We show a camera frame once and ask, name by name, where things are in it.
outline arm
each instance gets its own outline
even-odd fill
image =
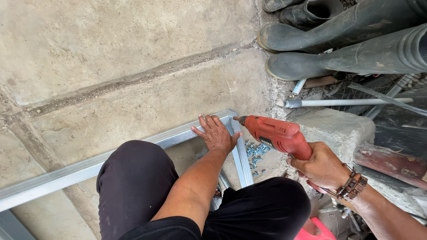
[[[241,132],[230,136],[228,130],[215,115],[199,115],[200,125],[205,132],[194,126],[191,130],[205,140],[209,152],[191,165],[175,182],[166,201],[151,219],[182,216],[193,220],[203,232],[210,203],[218,184],[219,172],[227,155],[236,146]]]
[[[308,161],[289,158],[288,164],[305,174],[312,183],[329,189],[345,185],[350,170],[324,143],[309,143],[313,154]],[[351,201],[379,240],[426,239],[427,228],[366,185],[361,194]]]

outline hand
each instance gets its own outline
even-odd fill
[[[287,163],[305,174],[305,179],[319,187],[337,190],[345,185],[351,171],[342,165],[335,153],[323,142],[308,145],[313,150],[308,161],[288,158]]]
[[[205,132],[198,130],[195,126],[191,126],[191,130],[203,138],[208,147],[208,150],[220,149],[230,153],[237,144],[237,139],[243,136],[243,133],[236,132],[233,136],[225,128],[224,124],[215,115],[206,115],[206,121],[203,116],[199,115],[200,126]]]

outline knee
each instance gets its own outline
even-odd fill
[[[163,159],[167,157],[167,154],[159,145],[140,140],[131,140],[120,145],[111,154],[107,162],[119,162],[122,166],[128,164],[134,166],[135,164],[147,164],[153,158]]]
[[[277,177],[271,180],[271,187],[277,188],[275,198],[280,198],[280,204],[293,206],[302,218],[308,218],[311,212],[311,203],[307,193],[300,183],[292,179]]]
[[[120,145],[117,150],[127,152],[140,152],[145,154],[150,151],[162,150],[162,148],[154,143],[145,142],[141,140],[130,140]]]

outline red plastic stool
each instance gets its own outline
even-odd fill
[[[316,236],[311,235],[304,228],[301,228],[298,235],[296,235],[295,240],[336,240],[335,236],[317,217],[312,217],[310,220],[320,229],[321,234]]]

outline person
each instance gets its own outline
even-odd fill
[[[161,147],[132,140],[103,164],[97,179],[102,240],[293,240],[310,214],[303,187],[285,177],[270,178],[239,190],[224,191],[209,212],[227,155],[243,134],[230,136],[217,116],[199,115],[209,152],[178,177]],[[350,170],[324,143],[309,143],[308,161],[288,164],[312,183],[339,189]],[[379,240],[427,239],[427,229],[375,189],[366,185],[351,201]]]

